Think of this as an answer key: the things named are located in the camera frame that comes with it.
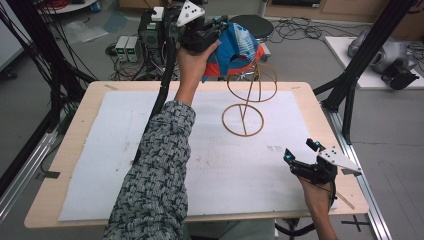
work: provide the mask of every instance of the patterned sleeve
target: patterned sleeve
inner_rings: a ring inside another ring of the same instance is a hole
[[[194,110],[167,102],[152,118],[141,156],[128,174],[105,228],[104,239],[182,239],[187,215],[184,186]]]

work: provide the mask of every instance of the tabletop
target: tabletop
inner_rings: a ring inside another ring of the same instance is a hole
[[[52,162],[50,171],[60,172],[58,179],[44,179],[44,182],[28,212],[25,226],[28,228],[76,227],[106,225],[107,220],[58,221],[65,201],[69,180],[78,162],[84,143],[96,119],[103,97],[109,91],[157,91],[159,82],[111,82],[91,83],[69,126],[60,148]],[[171,91],[178,89],[179,82],[172,82]],[[231,83],[232,90],[247,90],[249,82]],[[278,82],[278,91],[291,91],[299,106],[301,115],[312,139],[319,139],[324,146],[336,146],[338,142],[331,126],[322,112],[311,87],[303,82]],[[273,82],[262,82],[262,90],[273,90]],[[198,91],[228,91],[226,82],[200,84]],[[338,207],[330,215],[364,214],[368,204],[353,175],[341,171],[336,178]],[[229,221],[243,219],[297,218],[309,216],[307,211],[245,213],[219,216],[188,216],[188,222]]]

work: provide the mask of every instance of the gray floor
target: gray floor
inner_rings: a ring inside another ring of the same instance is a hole
[[[64,14],[64,23],[90,20],[89,27],[104,26],[112,10],[94,14],[89,9]],[[91,71],[102,80],[113,73],[105,48],[120,35],[136,33],[138,22],[128,21],[124,28],[88,43],[72,47]],[[360,29],[351,31],[359,33]],[[330,49],[316,40],[267,43],[272,56],[268,64],[277,71],[279,81],[308,82],[318,87],[342,71]],[[0,81],[0,174],[2,174],[49,109],[49,88],[31,60],[23,55],[13,64],[18,78]],[[352,141],[366,177],[386,220],[393,239],[424,239],[424,94],[423,90],[358,90],[352,120]],[[317,98],[325,99],[327,93]],[[1,239],[100,239],[102,227],[68,229],[27,229],[26,213],[41,184],[34,179],[0,225]],[[366,216],[357,216],[366,222]],[[309,219],[302,219],[301,225]],[[371,229],[341,221],[352,216],[332,218],[341,239],[373,239]],[[213,235],[216,228],[207,227]],[[316,239],[314,232],[299,239]]]

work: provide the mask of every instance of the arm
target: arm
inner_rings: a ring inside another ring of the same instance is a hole
[[[206,60],[217,47],[191,55],[180,49],[180,87],[175,101],[153,117],[140,143],[141,156],[126,175],[104,239],[180,239],[187,214],[185,164],[195,113],[190,107]]]
[[[336,232],[328,217],[328,207],[330,205],[330,184],[315,186],[303,178],[299,178],[305,194],[306,205],[311,213],[312,221],[317,230],[319,239],[337,239]]]

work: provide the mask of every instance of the white paper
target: white paper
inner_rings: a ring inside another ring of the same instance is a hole
[[[156,96],[145,91],[106,94],[72,175],[60,221],[109,218]],[[316,160],[305,144],[309,134],[293,94],[279,91],[267,102],[250,103],[265,119],[262,131],[252,137],[224,128],[222,113],[235,103],[243,101],[228,91],[196,93],[185,181],[188,215],[306,210],[301,186],[283,160],[286,148],[298,160]],[[249,114],[246,121],[257,125]]]

